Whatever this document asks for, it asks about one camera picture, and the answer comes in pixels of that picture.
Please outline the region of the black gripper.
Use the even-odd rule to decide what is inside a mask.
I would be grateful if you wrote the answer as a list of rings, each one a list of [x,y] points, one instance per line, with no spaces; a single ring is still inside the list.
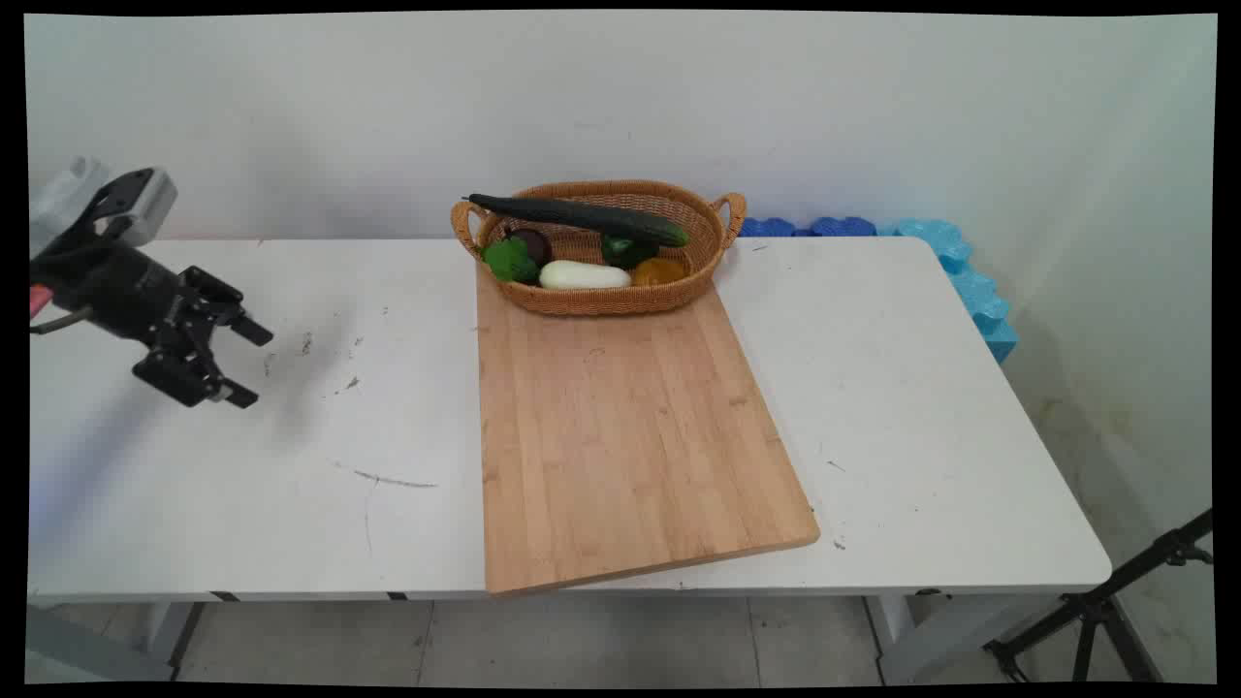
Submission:
[[[50,303],[67,315],[35,324],[34,335],[89,322],[149,348],[132,374],[185,407],[206,400],[248,409],[257,392],[227,378],[213,360],[207,335],[191,334],[181,310],[230,328],[266,347],[274,334],[243,306],[243,292],[199,266],[174,273],[119,238],[57,241],[32,258],[32,282],[50,289]]]

